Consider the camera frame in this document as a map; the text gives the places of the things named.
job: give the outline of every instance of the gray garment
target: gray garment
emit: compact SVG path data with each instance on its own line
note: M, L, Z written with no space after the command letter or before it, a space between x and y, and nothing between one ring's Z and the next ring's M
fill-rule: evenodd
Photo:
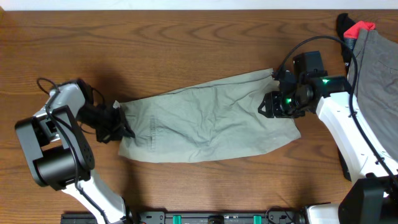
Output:
M277 90L272 69L121 103L136 138L119 155L145 162L201 162L265 154L298 139L292 119L257 112Z
M376 30L359 32L354 54L358 61L358 105L382 144L398 161L398 44ZM348 72L354 78L354 63Z

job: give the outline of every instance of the red fabric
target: red fabric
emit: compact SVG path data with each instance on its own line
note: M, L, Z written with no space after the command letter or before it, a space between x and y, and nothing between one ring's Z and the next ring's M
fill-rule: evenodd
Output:
M376 28L376 24L374 22L364 22L359 21L351 28L349 28L346 32L344 32L344 38L354 38L357 39L359 35L359 30L374 30Z

